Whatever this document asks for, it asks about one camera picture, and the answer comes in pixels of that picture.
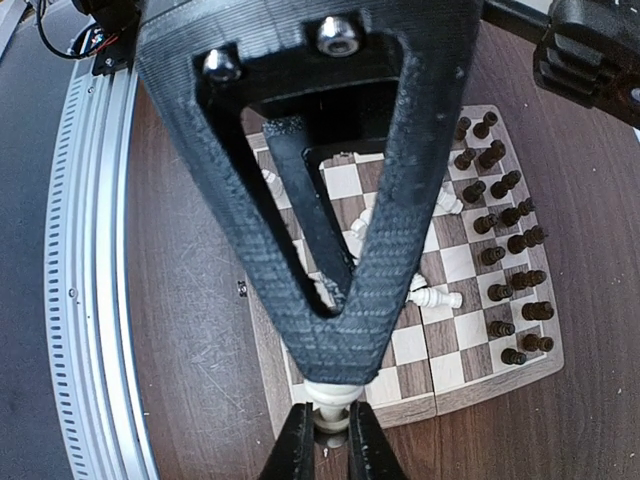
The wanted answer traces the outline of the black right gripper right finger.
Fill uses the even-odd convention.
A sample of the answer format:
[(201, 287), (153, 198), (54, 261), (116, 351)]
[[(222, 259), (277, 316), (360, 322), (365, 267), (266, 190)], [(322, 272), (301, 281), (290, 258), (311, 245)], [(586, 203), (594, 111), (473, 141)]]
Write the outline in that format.
[(348, 450), (349, 479), (408, 479), (367, 402), (354, 401), (350, 406)]

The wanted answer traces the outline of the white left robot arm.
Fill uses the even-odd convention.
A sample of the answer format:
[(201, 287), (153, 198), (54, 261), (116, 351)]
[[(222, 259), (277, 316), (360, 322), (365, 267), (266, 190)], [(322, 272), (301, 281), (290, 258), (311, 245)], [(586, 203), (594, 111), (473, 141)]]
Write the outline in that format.
[(538, 87), (639, 127), (637, 1), (486, 1), (483, 20), (535, 45)]

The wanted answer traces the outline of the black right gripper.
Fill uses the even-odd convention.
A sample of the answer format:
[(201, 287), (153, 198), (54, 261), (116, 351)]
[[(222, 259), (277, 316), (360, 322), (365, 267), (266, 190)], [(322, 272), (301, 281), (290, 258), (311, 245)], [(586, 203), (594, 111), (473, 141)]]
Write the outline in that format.
[(348, 251), (320, 163), (384, 146), (432, 211), (479, 1), (149, 1), (137, 68), (174, 146), (310, 381), (375, 378), (401, 309), (344, 317)]

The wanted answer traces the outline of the pile of white chess pieces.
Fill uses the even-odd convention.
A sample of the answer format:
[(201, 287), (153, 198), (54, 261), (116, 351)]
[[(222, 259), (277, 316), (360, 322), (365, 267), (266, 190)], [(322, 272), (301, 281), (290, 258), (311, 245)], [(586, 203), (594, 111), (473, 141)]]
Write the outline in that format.
[(377, 204), (354, 220), (348, 230), (346, 238), (359, 246), (352, 286), (341, 294), (335, 284), (325, 283), (335, 303), (344, 308), (344, 317), (395, 315), (406, 301), (427, 308), (462, 305), (463, 297), (457, 292), (413, 287), (422, 237), (428, 230), (427, 216), (432, 211), (424, 201), (416, 207), (409, 205), (418, 186), (414, 180), (402, 184), (381, 175)]

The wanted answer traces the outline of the black chess pieces rows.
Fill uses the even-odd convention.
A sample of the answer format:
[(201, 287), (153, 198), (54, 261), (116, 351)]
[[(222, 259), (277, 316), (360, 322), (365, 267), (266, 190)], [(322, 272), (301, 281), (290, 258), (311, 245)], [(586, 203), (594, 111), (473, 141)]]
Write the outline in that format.
[(445, 345), (435, 371), (464, 383), (515, 371), (555, 372), (563, 363), (555, 295), (536, 217), (515, 149), (498, 109), (467, 106), (444, 187), (463, 203), (434, 221), (446, 287), (462, 295), (446, 309)]

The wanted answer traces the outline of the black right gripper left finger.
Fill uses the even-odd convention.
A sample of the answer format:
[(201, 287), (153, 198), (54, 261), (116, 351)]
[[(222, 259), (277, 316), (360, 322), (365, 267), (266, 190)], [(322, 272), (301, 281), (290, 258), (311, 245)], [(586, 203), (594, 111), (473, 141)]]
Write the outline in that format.
[(294, 404), (259, 479), (313, 479), (315, 477), (314, 427), (312, 404)]

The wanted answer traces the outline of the aluminium front rail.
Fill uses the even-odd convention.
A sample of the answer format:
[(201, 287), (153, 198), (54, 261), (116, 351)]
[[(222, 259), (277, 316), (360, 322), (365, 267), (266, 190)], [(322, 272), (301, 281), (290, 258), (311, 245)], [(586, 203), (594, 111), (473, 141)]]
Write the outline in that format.
[(55, 404), (77, 479), (158, 475), (129, 312), (127, 170), (137, 74), (72, 71), (48, 193), (44, 293)]

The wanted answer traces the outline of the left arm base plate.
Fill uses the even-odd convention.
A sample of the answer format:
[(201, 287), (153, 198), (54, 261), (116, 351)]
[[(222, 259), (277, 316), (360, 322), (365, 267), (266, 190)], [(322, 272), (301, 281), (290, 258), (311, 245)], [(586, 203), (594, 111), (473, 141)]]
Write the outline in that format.
[(92, 67), (94, 76), (111, 75), (133, 66), (139, 22), (140, 19), (136, 18), (116, 40), (97, 53)]

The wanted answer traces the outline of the wooden chess board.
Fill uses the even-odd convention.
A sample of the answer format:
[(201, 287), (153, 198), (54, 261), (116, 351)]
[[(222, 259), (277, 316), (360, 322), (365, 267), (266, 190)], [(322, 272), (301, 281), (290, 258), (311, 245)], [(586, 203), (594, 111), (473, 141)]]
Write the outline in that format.
[(450, 413), (559, 371), (559, 318), (540, 223), (498, 108), (466, 106), (443, 188), (459, 213), (435, 209), (420, 276), (382, 367), (363, 391), (383, 427)]

